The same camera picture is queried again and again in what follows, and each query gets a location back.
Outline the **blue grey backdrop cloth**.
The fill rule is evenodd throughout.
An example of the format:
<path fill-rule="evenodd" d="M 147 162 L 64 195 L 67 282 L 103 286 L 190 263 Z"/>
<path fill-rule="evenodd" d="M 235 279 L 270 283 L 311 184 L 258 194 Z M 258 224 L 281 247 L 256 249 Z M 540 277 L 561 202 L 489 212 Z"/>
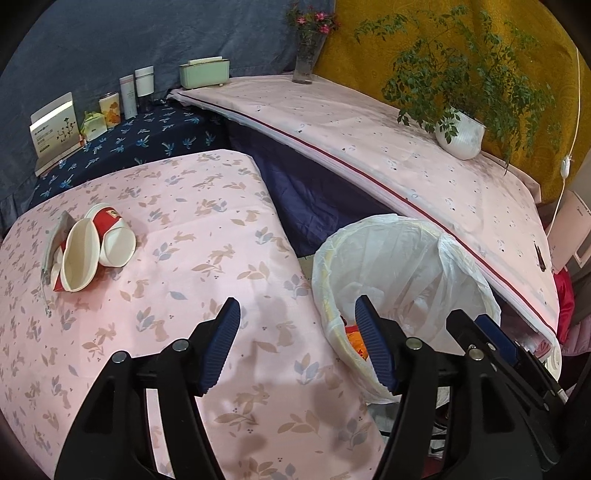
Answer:
<path fill-rule="evenodd" d="M 290 1 L 44 1 L 1 69 L 1 229 L 29 206 L 37 155 L 31 115 L 72 93 L 78 116 L 151 66 L 157 95 L 177 85 L 180 64 L 221 55 L 233 76 L 276 74 L 296 56 Z"/>

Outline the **white card box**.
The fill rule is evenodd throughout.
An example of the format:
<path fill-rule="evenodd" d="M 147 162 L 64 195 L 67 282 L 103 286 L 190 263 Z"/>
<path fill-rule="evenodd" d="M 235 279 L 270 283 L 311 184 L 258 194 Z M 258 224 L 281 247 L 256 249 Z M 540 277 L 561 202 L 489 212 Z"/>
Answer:
<path fill-rule="evenodd" d="M 72 93 L 68 92 L 34 112 L 29 131 L 37 154 L 34 173 L 40 177 L 81 147 Z"/>

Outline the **red garment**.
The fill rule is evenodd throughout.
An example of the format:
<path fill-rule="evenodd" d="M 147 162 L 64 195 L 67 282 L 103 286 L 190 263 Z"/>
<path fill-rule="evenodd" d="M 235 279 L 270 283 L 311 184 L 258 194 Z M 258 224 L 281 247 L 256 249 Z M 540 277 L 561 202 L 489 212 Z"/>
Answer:
<path fill-rule="evenodd" d="M 575 310 L 575 294 L 572 280 L 566 267 L 554 273 L 554 281 L 559 300 L 557 338 L 561 344 L 564 344 L 567 340 Z"/>

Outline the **pale pink dotted cloth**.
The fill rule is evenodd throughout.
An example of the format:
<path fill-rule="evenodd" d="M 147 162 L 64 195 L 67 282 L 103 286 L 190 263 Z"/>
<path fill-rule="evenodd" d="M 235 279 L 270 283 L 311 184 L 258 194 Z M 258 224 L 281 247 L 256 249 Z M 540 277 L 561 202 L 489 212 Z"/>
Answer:
<path fill-rule="evenodd" d="M 435 223 L 532 329 L 555 339 L 559 301 L 535 197 L 495 160 L 457 159 L 430 134 L 399 123 L 393 107 L 322 78 L 303 85 L 287 75 L 239 77 L 170 97 L 263 133 L 393 211 Z"/>

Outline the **mint green tissue box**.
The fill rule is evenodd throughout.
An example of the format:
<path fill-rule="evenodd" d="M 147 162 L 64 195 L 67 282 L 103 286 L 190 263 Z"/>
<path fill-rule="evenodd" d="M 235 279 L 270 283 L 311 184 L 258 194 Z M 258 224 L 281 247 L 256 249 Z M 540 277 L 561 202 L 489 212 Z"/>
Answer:
<path fill-rule="evenodd" d="M 184 89 L 222 85 L 229 80 L 229 60 L 221 56 L 189 60 L 179 66 Z"/>

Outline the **pink white appliance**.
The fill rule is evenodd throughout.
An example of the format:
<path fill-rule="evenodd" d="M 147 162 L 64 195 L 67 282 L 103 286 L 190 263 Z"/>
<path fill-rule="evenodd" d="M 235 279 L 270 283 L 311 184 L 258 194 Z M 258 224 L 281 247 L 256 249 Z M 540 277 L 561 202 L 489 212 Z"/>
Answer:
<path fill-rule="evenodd" d="M 584 252 L 579 250 L 590 240 L 590 208 L 581 197 L 566 190 L 554 223 L 549 227 L 547 239 L 552 270 L 561 271 L 571 259 L 580 268 L 590 260 L 590 245 Z"/>

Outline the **white cosmetic tube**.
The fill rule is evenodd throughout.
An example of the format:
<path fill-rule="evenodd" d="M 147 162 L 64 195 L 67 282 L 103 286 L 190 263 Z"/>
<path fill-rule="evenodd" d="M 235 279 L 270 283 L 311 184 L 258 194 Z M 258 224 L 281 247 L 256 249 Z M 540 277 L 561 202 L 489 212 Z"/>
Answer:
<path fill-rule="evenodd" d="M 121 77 L 119 85 L 124 118 L 129 120 L 137 116 L 134 76 Z"/>

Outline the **small green white box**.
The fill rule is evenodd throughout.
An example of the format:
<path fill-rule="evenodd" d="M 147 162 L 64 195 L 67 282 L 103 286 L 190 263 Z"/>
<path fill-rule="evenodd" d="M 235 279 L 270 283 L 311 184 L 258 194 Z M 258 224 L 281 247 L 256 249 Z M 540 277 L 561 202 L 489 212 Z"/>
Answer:
<path fill-rule="evenodd" d="M 81 134 L 86 142 L 91 142 L 107 132 L 105 117 L 99 112 L 86 112 L 82 122 Z"/>

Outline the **glass vase pink flowers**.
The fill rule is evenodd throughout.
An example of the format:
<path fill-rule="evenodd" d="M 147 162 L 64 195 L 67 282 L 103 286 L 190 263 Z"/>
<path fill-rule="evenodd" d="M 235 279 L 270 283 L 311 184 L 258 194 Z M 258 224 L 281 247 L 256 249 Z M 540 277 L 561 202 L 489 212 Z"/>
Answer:
<path fill-rule="evenodd" d="M 325 44 L 325 39 L 339 29 L 335 12 L 314 7 L 301 8 L 294 3 L 287 11 L 287 23 L 297 32 L 297 58 L 291 80 L 297 84 L 312 83 L 312 71 Z"/>

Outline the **small orange print box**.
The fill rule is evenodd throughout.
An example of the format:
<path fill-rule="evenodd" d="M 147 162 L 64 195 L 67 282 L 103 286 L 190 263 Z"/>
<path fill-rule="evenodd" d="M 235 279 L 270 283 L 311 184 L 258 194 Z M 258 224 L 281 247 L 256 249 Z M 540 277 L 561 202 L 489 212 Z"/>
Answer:
<path fill-rule="evenodd" d="M 117 126 L 121 122 L 119 94 L 117 92 L 105 94 L 98 100 L 98 103 L 106 127 L 111 129 Z"/>

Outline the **grey foil wrapper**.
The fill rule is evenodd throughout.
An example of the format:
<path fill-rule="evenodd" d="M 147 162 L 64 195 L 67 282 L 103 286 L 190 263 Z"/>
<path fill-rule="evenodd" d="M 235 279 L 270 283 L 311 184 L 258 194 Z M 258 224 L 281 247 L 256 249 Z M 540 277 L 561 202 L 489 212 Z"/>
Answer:
<path fill-rule="evenodd" d="M 74 218 L 67 211 L 62 211 L 58 217 L 57 223 L 53 226 L 47 236 L 41 260 L 40 278 L 42 288 L 46 288 L 50 285 L 54 254 L 58 250 L 58 247 L 67 239 L 69 231 L 74 223 Z"/>

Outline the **navy floral cloth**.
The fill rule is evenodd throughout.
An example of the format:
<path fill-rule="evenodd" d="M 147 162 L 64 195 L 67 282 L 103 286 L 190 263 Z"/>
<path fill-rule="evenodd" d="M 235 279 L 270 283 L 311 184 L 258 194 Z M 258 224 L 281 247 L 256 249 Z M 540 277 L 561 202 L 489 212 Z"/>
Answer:
<path fill-rule="evenodd" d="M 176 100 L 161 101 L 59 161 L 37 181 L 29 206 L 122 169 L 228 146 L 228 122 L 221 116 Z"/>

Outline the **mustard yellow backdrop cloth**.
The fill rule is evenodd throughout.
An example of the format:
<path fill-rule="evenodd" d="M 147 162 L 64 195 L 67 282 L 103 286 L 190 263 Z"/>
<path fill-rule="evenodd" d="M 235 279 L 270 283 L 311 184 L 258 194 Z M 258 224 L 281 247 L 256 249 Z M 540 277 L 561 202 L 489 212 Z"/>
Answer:
<path fill-rule="evenodd" d="M 540 1 L 339 1 L 315 73 L 391 104 L 430 132 L 451 109 L 483 147 L 557 199 L 560 165 L 590 147 L 590 69 Z"/>

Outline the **orange plastic snack bag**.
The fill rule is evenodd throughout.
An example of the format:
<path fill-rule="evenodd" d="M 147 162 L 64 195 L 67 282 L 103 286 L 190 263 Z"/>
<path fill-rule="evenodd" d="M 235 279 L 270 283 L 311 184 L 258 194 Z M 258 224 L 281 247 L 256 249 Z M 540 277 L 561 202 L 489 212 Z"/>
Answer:
<path fill-rule="evenodd" d="M 362 334 L 359 330 L 358 325 L 346 326 L 346 337 L 349 340 L 349 344 L 355 349 L 356 353 L 359 354 L 360 358 L 367 360 L 369 352 L 366 348 L 365 342 L 363 341 Z"/>

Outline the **white cosmetic jar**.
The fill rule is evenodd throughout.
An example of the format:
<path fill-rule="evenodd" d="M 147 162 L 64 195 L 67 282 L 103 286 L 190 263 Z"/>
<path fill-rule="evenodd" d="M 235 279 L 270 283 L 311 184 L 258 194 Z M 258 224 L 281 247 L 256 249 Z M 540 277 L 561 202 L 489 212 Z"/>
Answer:
<path fill-rule="evenodd" d="M 134 71 L 135 90 L 138 98 L 154 93 L 154 67 L 147 66 Z"/>

